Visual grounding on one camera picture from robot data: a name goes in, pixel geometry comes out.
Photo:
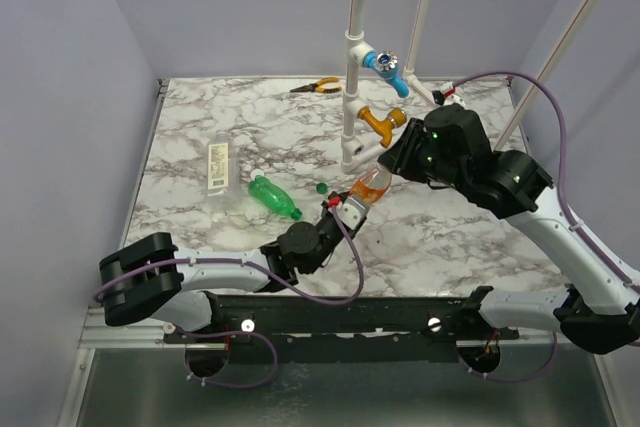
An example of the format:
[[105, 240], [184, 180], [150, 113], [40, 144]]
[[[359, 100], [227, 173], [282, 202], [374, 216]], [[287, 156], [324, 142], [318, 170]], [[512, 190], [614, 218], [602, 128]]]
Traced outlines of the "green bottle cap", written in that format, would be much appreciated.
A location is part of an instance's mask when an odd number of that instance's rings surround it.
[[318, 183], [318, 184], [316, 185], [316, 191], [317, 191], [319, 194], [324, 195], [324, 194], [326, 194], [326, 193], [327, 193], [327, 190], [328, 190], [328, 187], [327, 187], [327, 185], [326, 185], [325, 183]]

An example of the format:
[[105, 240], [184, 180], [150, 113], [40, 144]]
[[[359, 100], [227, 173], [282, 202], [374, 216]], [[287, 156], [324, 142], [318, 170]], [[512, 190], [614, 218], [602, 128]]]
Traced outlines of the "brass yellow faucet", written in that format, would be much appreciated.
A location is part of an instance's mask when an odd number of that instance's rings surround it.
[[406, 113], [400, 108], [393, 108], [382, 120], [377, 119], [368, 106], [361, 108], [357, 117], [366, 122], [380, 137], [380, 145], [388, 148], [393, 140], [393, 131], [407, 122]]

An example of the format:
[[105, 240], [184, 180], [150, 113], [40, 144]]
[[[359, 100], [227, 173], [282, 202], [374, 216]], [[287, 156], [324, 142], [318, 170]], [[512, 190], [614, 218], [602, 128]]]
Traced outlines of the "orange label tea bottle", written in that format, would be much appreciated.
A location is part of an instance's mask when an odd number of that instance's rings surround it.
[[380, 165], [376, 165], [362, 175], [351, 187], [350, 196], [356, 196], [364, 204], [372, 206], [388, 191], [392, 174]]

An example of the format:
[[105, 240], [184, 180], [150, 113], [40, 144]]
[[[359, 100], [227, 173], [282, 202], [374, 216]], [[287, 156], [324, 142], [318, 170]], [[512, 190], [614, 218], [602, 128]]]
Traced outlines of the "yellow handled pliers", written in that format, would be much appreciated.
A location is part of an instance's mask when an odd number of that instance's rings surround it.
[[335, 94], [342, 91], [339, 77], [325, 77], [290, 90], [290, 93]]

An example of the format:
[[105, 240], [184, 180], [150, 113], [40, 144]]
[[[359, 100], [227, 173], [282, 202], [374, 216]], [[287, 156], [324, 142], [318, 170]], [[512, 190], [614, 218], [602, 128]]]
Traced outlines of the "clear square water bottle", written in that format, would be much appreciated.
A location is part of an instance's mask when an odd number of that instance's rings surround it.
[[206, 145], [206, 197], [227, 199], [239, 187], [237, 149], [229, 132], [219, 131]]

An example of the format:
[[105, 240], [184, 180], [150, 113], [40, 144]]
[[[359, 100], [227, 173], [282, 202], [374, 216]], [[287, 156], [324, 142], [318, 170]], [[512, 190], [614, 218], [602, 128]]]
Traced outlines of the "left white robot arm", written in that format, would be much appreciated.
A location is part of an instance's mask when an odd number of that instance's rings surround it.
[[94, 299], [109, 326], [152, 318], [212, 341], [222, 327], [214, 290], [297, 292], [299, 276], [314, 274], [341, 242], [351, 243], [371, 208], [346, 192], [331, 194], [322, 207], [317, 223], [296, 222], [276, 240], [244, 252], [202, 252], [175, 245], [168, 232], [148, 235], [100, 261]]

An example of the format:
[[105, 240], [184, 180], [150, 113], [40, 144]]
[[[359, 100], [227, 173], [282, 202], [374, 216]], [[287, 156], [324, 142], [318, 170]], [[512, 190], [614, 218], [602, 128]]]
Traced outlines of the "blue plastic faucet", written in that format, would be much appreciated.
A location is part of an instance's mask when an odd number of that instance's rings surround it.
[[373, 70], [395, 90], [400, 98], [406, 98], [409, 95], [409, 86], [399, 74], [398, 57], [394, 52], [376, 53], [372, 51], [364, 57], [362, 65]]

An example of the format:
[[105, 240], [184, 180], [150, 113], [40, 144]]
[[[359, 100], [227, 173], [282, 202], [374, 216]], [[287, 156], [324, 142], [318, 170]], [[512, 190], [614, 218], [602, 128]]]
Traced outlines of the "green plastic bottle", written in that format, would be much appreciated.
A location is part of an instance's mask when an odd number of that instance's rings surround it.
[[251, 180], [248, 184], [248, 193], [274, 214], [295, 221], [303, 217], [302, 211], [296, 206], [293, 199], [266, 177]]

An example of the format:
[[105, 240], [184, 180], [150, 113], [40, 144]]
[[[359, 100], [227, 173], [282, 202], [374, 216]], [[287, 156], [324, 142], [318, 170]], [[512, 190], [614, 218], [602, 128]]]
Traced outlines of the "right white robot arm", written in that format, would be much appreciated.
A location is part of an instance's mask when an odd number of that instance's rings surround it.
[[470, 297], [475, 305], [459, 317], [467, 336], [532, 328], [560, 332], [594, 354], [638, 340], [639, 294], [629, 268], [570, 220], [551, 176], [532, 157], [492, 150], [479, 118], [460, 124], [411, 119], [378, 162], [405, 180], [456, 190], [523, 233], [568, 279], [550, 292], [476, 289]]

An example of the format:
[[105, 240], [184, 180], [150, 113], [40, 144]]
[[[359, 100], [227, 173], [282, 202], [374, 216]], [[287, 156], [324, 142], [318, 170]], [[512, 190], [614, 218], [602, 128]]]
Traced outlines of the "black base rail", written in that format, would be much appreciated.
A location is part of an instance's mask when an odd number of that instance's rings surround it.
[[197, 371], [226, 365], [428, 361], [455, 363], [459, 341], [482, 351], [491, 338], [515, 340], [479, 314], [479, 294], [459, 297], [359, 298], [325, 306], [293, 296], [207, 297], [200, 337], [168, 334]]

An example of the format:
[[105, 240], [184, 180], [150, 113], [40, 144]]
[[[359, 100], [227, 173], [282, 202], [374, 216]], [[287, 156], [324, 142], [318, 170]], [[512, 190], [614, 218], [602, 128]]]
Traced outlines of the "white PVC pipe frame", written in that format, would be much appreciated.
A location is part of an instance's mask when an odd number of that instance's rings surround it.
[[[561, 31], [559, 39], [553, 44], [541, 67], [537, 69], [535, 78], [544, 82], [568, 49], [579, 28], [586, 21], [598, 0], [581, 0], [568, 19], [566, 27]], [[430, 0], [419, 0], [413, 31], [410, 38], [408, 58], [403, 69], [399, 71], [399, 61], [392, 52], [377, 53], [364, 39], [365, 0], [350, 0], [349, 22], [345, 31], [346, 78], [343, 90], [343, 132], [341, 135], [341, 169], [350, 173], [373, 160], [391, 145], [394, 129], [399, 129], [400, 117], [395, 109], [382, 120], [367, 111], [368, 104], [359, 94], [359, 71], [369, 69], [374, 75], [384, 80], [400, 98], [406, 98], [413, 89], [428, 106], [435, 106], [435, 101], [424, 84], [416, 77], [414, 66], [420, 37], [423, 32]], [[519, 126], [524, 114], [532, 103], [533, 84], [528, 87], [514, 114], [501, 132], [497, 147], [502, 147]], [[380, 140], [377, 144], [365, 147], [356, 137], [355, 122], [361, 119]]]

